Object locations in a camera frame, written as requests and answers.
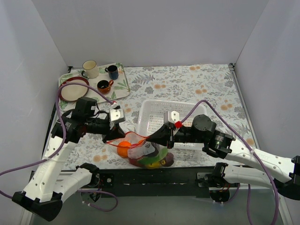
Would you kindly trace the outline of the floral table mat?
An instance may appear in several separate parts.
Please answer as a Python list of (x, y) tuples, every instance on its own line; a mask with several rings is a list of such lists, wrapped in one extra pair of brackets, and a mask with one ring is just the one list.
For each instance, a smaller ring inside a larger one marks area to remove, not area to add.
[[(152, 126), (156, 107), (146, 109), (146, 134), (138, 131), (139, 116), (142, 102), (148, 99), (178, 101), (183, 103), (197, 103), (206, 99), (216, 111), (230, 124), (250, 146), (257, 147), (256, 139), (246, 117), (236, 80), (227, 64), (202, 64), (191, 66), (169, 67), (124, 67), (126, 78), (130, 87), (130, 94), (116, 100), (126, 115), (126, 121), (120, 126), (125, 132), (134, 131), (140, 135), (148, 135), (160, 128)], [(217, 162), (226, 162), (213, 158), (187, 144), (188, 149), (173, 148), (169, 150), (174, 155), (172, 167), (213, 166)], [(118, 156), (110, 147), (103, 144), (101, 135), (87, 134), (71, 152), (63, 170), (75, 170), (83, 163), (92, 163), (101, 169), (131, 169), (125, 159)]]

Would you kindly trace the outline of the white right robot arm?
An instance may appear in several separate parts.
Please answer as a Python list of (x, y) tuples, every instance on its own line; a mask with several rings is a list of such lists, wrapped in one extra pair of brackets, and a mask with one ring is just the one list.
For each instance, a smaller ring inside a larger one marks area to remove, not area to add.
[(244, 183), (266, 188), (275, 187), (279, 194), (300, 199), (300, 157), (279, 157), (259, 149), (249, 150), (240, 140), (216, 130), (215, 122), (204, 114), (194, 117), (186, 127), (177, 121), (164, 124), (147, 137), (148, 142), (172, 148), (175, 143), (202, 143), (203, 152), (214, 158), (241, 163), (241, 166), (216, 163), (211, 173), (198, 178), (208, 187)]

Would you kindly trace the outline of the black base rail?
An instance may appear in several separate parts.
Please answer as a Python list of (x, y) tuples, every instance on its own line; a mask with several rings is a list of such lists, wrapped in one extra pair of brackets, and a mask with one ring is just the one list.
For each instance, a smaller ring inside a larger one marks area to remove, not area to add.
[(235, 188), (212, 166), (163, 167), (159, 169), (106, 169), (92, 176), (87, 190), (101, 189), (122, 196), (196, 196), (208, 198), (210, 188)]

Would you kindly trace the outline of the fake green cucumber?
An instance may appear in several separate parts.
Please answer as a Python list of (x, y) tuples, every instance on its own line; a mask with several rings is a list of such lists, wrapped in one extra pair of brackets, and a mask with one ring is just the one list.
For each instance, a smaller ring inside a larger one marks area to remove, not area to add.
[(153, 163), (156, 163), (156, 162), (162, 160), (163, 158), (165, 158), (167, 153), (168, 153), (168, 149), (166, 147), (163, 147), (158, 151), (158, 154), (156, 156), (143, 156), (142, 158), (138, 159), (137, 161), (139, 164), (142, 164), (142, 165), (153, 164)]

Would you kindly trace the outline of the fake watermelon slice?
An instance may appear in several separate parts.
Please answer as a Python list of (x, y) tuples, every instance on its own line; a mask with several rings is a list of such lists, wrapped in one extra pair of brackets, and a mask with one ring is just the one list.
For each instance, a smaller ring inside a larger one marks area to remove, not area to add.
[(155, 147), (153, 147), (150, 142), (145, 142), (143, 146), (138, 146), (137, 143), (135, 143), (128, 149), (128, 158), (138, 159), (153, 152), (155, 152)]

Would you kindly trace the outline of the leaf print serving tray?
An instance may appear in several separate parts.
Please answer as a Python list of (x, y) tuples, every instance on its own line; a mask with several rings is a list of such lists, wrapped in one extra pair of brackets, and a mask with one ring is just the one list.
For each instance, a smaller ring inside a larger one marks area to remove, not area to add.
[[(130, 87), (126, 78), (126, 73), (124, 70), (124, 67), (121, 63), (112, 63), (111, 65), (116, 65), (118, 67), (118, 72), (119, 72), (119, 77), (117, 80), (114, 80), (114, 84), (111, 87), (111, 90), (109, 93), (104, 94), (109, 100), (115, 101), (119, 98), (124, 98), (126, 96), (128, 96), (130, 94)], [(88, 82), (90, 84), (91, 87), (97, 89), (97, 83), (101, 80), (111, 80), (108, 73), (105, 72), (105, 68), (110, 66), (110, 64), (107, 65), (103, 65), (103, 66), (99, 66), (98, 70), (99, 70), (99, 76), (97, 78), (94, 79), (88, 79)], [(83, 69), (74, 69), (72, 71), (70, 71), (70, 73), (64, 74), (59, 78), (59, 86), (61, 86), (61, 84), (66, 81), (68, 78), (71, 77), (83, 77), (81, 75), (81, 72), (83, 71)], [(97, 103), (104, 103), (105, 100), (96, 92), (94, 92), (93, 90), (88, 90), (87, 94), (84, 97), (89, 97), (92, 99), (97, 100)], [(67, 111), (70, 109), (73, 109), (75, 107), (75, 102), (66, 102), (63, 101), (61, 99), (59, 99), (59, 106), (60, 109), (62, 111)]]

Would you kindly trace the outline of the dark blue mug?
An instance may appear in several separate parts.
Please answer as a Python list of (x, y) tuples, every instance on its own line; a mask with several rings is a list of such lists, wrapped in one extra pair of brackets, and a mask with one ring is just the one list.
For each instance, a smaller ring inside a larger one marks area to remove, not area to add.
[(119, 77), (118, 67), (116, 65), (106, 67), (105, 72), (108, 73), (111, 80), (117, 80)]

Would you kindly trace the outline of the fake yellow lemon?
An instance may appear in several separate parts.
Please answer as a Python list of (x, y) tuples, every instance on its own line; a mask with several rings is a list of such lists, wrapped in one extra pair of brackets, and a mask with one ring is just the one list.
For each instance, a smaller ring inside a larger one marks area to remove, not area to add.
[(162, 165), (159, 162), (155, 162), (155, 163), (152, 163), (152, 164), (145, 165), (145, 168), (147, 168), (147, 169), (157, 169), (157, 168), (160, 168), (161, 166)]

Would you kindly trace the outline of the red rimmed cream plate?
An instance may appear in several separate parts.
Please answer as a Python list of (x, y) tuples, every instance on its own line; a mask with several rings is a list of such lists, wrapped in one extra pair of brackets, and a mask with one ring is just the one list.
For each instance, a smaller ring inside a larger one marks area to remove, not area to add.
[[(64, 81), (61, 86), (67, 83), (81, 83), (89, 85), (89, 82), (86, 78), (83, 77), (71, 77)], [(88, 92), (88, 88), (81, 85), (68, 85), (62, 88), (61, 93), (59, 95), (60, 99), (66, 102), (74, 102), (77, 99), (85, 96)]]

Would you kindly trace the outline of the orange brown ceramic mug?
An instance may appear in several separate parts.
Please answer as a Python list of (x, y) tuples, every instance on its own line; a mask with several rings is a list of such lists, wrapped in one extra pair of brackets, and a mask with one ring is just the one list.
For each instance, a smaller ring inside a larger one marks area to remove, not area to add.
[(97, 89), (102, 94), (107, 94), (110, 92), (112, 85), (114, 84), (114, 80), (101, 80), (97, 83)]

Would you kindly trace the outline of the clear zip top bag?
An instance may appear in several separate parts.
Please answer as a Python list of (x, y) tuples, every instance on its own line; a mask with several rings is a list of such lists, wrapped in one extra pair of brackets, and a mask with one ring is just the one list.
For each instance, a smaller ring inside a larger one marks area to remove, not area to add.
[(133, 166), (157, 169), (174, 164), (174, 155), (166, 147), (148, 142), (145, 136), (132, 131), (125, 133), (124, 138), (108, 141), (107, 144)]

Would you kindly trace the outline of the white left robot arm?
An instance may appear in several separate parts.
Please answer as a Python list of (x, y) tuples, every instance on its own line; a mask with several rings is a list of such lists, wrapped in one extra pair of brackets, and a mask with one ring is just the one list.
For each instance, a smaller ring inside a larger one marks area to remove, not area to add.
[(15, 192), (12, 201), (46, 221), (54, 220), (63, 203), (82, 187), (100, 188), (103, 176), (100, 169), (84, 163), (76, 172), (57, 184), (57, 178), (80, 139), (86, 134), (102, 135), (103, 142), (125, 136), (119, 123), (125, 121), (121, 107), (114, 102), (110, 111), (98, 109), (95, 99), (81, 97), (75, 108), (62, 114), (51, 132), (42, 162), (28, 185)]

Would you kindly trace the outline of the cream enamel mug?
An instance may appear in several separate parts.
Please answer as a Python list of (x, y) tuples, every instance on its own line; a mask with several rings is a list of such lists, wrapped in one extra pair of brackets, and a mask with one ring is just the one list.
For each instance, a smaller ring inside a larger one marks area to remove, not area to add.
[(94, 79), (99, 76), (99, 70), (97, 67), (97, 63), (94, 60), (87, 60), (82, 65), (83, 71), (81, 75), (88, 79)]

